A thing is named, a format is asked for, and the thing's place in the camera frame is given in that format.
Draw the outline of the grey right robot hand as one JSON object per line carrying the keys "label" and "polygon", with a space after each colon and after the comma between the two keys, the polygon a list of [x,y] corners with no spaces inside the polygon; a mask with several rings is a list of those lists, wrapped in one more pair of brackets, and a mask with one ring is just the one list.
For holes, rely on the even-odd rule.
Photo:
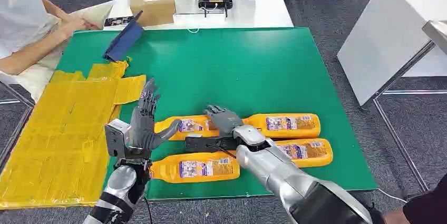
{"label": "grey right robot hand", "polygon": [[203,112],[212,121],[220,136],[231,135],[235,128],[244,125],[235,112],[217,105],[207,105]]}

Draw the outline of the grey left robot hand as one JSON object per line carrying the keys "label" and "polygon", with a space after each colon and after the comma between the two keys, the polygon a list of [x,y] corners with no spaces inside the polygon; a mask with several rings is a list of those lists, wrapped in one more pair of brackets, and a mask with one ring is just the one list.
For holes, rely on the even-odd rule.
{"label": "grey left robot hand", "polygon": [[149,160],[152,150],[169,140],[179,131],[181,120],[175,119],[168,127],[155,132],[155,112],[160,98],[154,78],[149,79],[143,87],[130,121],[130,139],[125,151],[125,158],[130,160]]}

